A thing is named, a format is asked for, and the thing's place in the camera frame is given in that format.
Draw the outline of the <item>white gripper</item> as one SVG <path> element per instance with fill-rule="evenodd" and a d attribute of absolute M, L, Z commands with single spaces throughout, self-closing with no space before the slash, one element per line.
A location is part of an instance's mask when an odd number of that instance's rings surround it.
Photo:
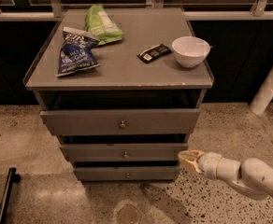
<path fill-rule="evenodd" d="M 178 158 L 180 164 L 188 171 L 201 173 L 204 177 L 215 180 L 217 178 L 217 167 L 222 156 L 214 152 L 183 150 L 178 154 Z"/>

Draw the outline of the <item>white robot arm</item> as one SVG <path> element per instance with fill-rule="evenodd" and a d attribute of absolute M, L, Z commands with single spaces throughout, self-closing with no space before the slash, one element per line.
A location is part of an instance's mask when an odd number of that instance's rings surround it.
<path fill-rule="evenodd" d="M 273 99 L 273 67 L 253 98 L 250 109 L 261 115 Z M 180 164 L 189 172 L 221 180 L 236 192 L 254 199 L 273 198 L 273 168 L 256 158 L 243 162 L 224 158 L 214 152 L 186 150 L 178 154 Z"/>

